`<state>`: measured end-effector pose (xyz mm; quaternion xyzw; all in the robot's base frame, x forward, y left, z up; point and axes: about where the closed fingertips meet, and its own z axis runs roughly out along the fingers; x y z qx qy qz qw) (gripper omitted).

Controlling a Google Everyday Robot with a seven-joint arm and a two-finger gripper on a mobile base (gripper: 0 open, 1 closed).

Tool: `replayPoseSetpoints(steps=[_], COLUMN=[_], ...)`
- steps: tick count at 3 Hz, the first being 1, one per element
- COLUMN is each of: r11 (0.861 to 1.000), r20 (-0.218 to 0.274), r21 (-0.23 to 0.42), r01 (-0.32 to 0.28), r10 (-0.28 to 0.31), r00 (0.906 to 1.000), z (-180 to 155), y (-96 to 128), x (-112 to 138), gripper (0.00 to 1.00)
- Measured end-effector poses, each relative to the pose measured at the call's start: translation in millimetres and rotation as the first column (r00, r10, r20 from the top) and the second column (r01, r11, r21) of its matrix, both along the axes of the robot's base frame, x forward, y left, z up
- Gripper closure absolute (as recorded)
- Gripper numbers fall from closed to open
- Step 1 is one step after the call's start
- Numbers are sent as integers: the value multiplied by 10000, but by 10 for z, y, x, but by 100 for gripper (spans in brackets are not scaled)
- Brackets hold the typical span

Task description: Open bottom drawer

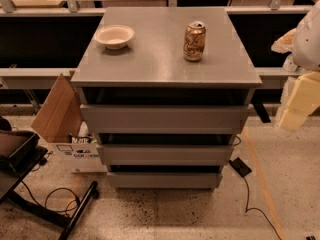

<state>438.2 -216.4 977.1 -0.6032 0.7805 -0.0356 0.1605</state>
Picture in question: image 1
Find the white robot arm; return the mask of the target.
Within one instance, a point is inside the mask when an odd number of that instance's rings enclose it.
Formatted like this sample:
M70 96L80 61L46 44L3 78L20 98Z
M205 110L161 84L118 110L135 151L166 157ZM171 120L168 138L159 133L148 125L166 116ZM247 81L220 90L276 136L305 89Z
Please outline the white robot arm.
M288 79L277 111L276 127L294 132L320 106L320 1L296 28L276 40L271 50L290 52L287 59L305 70L297 79Z

